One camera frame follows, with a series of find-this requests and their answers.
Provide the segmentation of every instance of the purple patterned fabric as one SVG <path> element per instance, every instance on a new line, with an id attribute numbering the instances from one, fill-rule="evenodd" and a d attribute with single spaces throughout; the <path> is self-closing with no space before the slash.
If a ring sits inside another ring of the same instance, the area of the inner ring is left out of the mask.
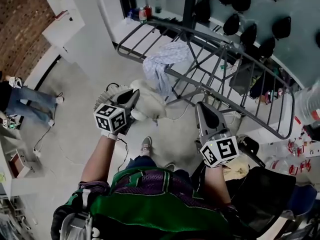
<path id="1" fill-rule="evenodd" d="M 175 195 L 181 201 L 183 201 L 189 207 L 200 207 L 209 210 L 215 210 L 215 207 L 207 205 L 203 198 L 194 195 L 197 193 L 194 191 L 190 183 L 186 182 L 183 178 L 169 173 L 168 181 L 168 193 Z M 150 169 L 143 172 L 137 186 L 126 186 L 125 183 L 129 183 L 130 176 L 126 175 L 119 183 L 115 185 L 114 193 L 121 194 L 133 194 L 133 195 L 144 195 L 154 196 L 161 195 L 165 191 L 163 186 L 165 183 L 165 172 L 158 169 Z"/>

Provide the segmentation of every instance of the brick wall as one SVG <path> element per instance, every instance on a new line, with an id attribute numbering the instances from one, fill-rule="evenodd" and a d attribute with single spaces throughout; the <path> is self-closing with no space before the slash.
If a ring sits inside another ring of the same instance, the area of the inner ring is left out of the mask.
<path id="1" fill-rule="evenodd" d="M 0 0 L 0 71 L 26 80 L 51 46 L 42 32 L 54 20 L 47 0 Z"/>

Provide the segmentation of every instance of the glove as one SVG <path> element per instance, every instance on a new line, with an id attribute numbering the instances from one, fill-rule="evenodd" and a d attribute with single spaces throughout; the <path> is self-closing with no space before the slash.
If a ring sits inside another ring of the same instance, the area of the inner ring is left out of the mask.
<path id="1" fill-rule="evenodd" d="M 19 77 L 10 77 L 9 79 L 9 85 L 11 85 L 13 88 L 18 88 L 21 89 L 22 88 L 22 80 Z"/>

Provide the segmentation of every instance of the white shelf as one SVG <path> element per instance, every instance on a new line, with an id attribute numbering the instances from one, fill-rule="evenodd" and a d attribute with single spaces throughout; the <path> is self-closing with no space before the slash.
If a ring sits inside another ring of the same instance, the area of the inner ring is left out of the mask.
<path id="1" fill-rule="evenodd" d="M 55 20 L 48 26 L 42 34 L 52 44 L 59 48 L 64 45 L 85 25 L 79 12 L 76 9 L 69 11 L 69 15 L 63 16 L 60 20 Z"/>

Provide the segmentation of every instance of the metal dish rack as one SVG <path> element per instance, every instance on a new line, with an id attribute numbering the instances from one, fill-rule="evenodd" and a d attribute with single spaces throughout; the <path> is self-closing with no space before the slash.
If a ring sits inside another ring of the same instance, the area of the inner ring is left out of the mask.
<path id="1" fill-rule="evenodd" d="M 150 30 L 144 37 L 142 37 L 132 48 L 126 48 L 124 43 L 130 37 L 134 36 L 135 33 L 145 24 L 152 26 L 153 29 Z M 150 34 L 154 33 L 156 29 L 161 29 L 161 32 L 160 32 L 161 34 L 155 39 L 155 41 L 143 53 L 137 52 L 135 49 L 138 47 L 138 45 L 144 39 L 146 39 Z M 152 21 L 148 21 L 144 24 L 140 24 L 139 26 L 137 26 L 131 33 L 129 33 L 118 44 L 116 50 L 119 55 L 121 55 L 125 58 L 128 58 L 130 60 L 133 60 L 133 61 L 136 61 L 139 63 L 143 63 L 144 59 L 146 58 L 146 53 L 159 41 L 159 39 L 161 37 L 168 36 L 169 33 L 172 38 L 171 42 L 176 42 L 178 40 L 180 40 L 181 42 L 186 42 L 194 60 L 191 63 L 191 65 L 189 66 L 189 68 L 186 68 L 186 71 L 183 74 L 175 71 L 173 69 L 173 64 L 170 64 L 165 68 L 164 71 L 167 74 L 174 76 L 176 78 L 175 83 L 172 86 L 172 92 L 175 95 L 175 100 L 167 102 L 167 105 L 174 104 L 179 101 L 186 101 L 187 103 L 194 106 L 195 104 L 192 102 L 192 98 L 197 94 L 204 94 L 203 101 L 206 103 L 209 103 L 209 99 L 210 100 L 213 99 L 212 105 L 214 105 L 214 103 L 216 101 L 219 102 L 218 110 L 220 110 L 220 112 L 222 112 L 223 114 L 229 113 L 232 111 L 237 111 L 239 113 L 242 113 L 243 115 L 245 115 L 245 116 L 251 118 L 252 120 L 254 120 L 255 122 L 257 122 L 262 127 L 266 128 L 268 131 L 273 133 L 276 137 L 278 137 L 281 140 L 285 140 L 291 135 L 293 122 L 294 122 L 294 107 L 295 107 L 295 97 L 294 97 L 294 94 L 293 94 L 291 88 L 287 85 L 286 82 L 284 82 L 280 77 L 278 77 L 275 73 L 273 73 L 269 68 L 267 68 L 261 62 L 255 60 L 253 57 L 244 53 L 240 49 L 235 48 L 235 46 L 232 43 L 229 43 L 228 41 L 226 41 L 226 39 L 223 36 L 221 36 L 219 38 L 219 37 L 215 37 L 215 36 L 211 36 L 211 35 L 208 35 L 205 33 L 201 33 L 196 30 L 189 29 L 189 28 L 177 25 L 177 24 L 172 24 L 172 23 L 165 22 L 165 21 L 152 20 Z M 195 51 L 192 48 L 191 44 L 196 44 L 197 46 L 200 47 L 200 51 L 197 55 L 195 54 Z M 198 60 L 199 56 L 204 50 L 209 51 L 210 54 L 199 61 Z M 233 65 L 234 62 L 236 61 L 237 54 L 238 54 L 238 56 L 240 56 L 240 63 L 238 64 L 235 72 L 227 75 L 228 63 Z M 217 56 L 218 59 L 217 59 L 217 62 L 215 63 L 215 65 L 213 66 L 212 72 L 209 72 L 208 70 L 204 69 L 201 66 L 204 62 L 206 62 L 207 60 L 209 60 L 213 56 Z M 242 64 L 241 62 L 244 59 L 246 60 L 247 63 L 244 65 L 241 65 Z M 222 61 L 224 61 L 223 77 L 218 77 L 216 73 L 217 73 L 217 69 Z M 246 110 L 246 101 L 248 98 L 248 92 L 250 90 L 250 85 L 252 84 L 252 81 L 253 81 L 253 72 L 257 68 L 259 70 L 261 70 L 260 77 L 262 77 L 262 86 L 261 86 L 261 91 L 260 91 L 259 102 L 257 104 L 257 108 L 256 108 L 255 112 L 252 112 L 252 111 Z M 226 81 L 229 80 L 230 84 L 232 81 L 233 81 L 233 83 L 235 83 L 238 74 L 242 71 L 245 71 L 245 70 L 247 70 L 247 71 L 249 70 L 249 75 L 250 75 L 250 78 L 246 83 L 246 88 L 245 88 L 246 91 L 243 94 L 242 98 L 239 99 L 241 101 L 239 101 L 239 102 L 232 101 L 230 99 L 230 95 L 231 95 L 231 92 L 233 89 L 233 85 L 232 86 L 229 85 L 230 86 L 229 91 L 225 91 L 225 89 L 226 89 L 225 87 L 228 84 L 228 83 L 226 83 Z M 193 76 L 195 75 L 196 71 L 203 72 L 203 77 L 201 78 L 200 81 L 193 79 Z M 290 110 L 291 115 L 290 115 L 289 131 L 286 136 L 282 136 L 279 133 L 280 125 L 282 122 L 282 116 L 283 116 L 284 96 L 285 95 L 282 95 L 282 98 L 280 98 L 280 99 L 282 99 L 282 101 L 281 101 L 281 108 L 280 108 L 280 113 L 279 113 L 280 115 L 279 115 L 278 125 L 277 125 L 276 129 L 272 128 L 269 125 L 272 110 L 273 110 L 273 105 L 274 105 L 274 95 L 272 95 L 271 103 L 269 105 L 270 109 L 269 109 L 267 121 L 263 121 L 260 118 L 258 118 L 258 112 L 259 112 L 259 109 L 261 108 L 261 106 L 260 106 L 261 105 L 261 97 L 262 97 L 262 95 L 264 95 L 263 89 L 264 89 L 264 85 L 265 85 L 266 73 L 270 74 L 273 77 L 273 93 L 275 92 L 276 80 L 277 80 L 278 82 L 280 82 L 283 85 L 283 87 L 282 87 L 283 93 L 284 92 L 288 93 L 292 98 L 292 105 L 291 105 L 291 110 Z M 207 76 L 208 79 L 206 82 L 202 82 L 203 79 L 205 78 L 205 76 Z M 218 89 L 214 89 L 211 87 L 214 80 L 218 80 L 220 82 Z M 176 87 L 180 81 L 185 81 L 186 86 L 183 88 L 181 93 L 177 93 Z M 187 94 L 184 94 L 186 87 L 189 84 L 195 86 L 195 90 L 191 91 Z M 221 110 L 220 108 L 221 108 L 222 104 L 227 106 L 227 109 Z"/>

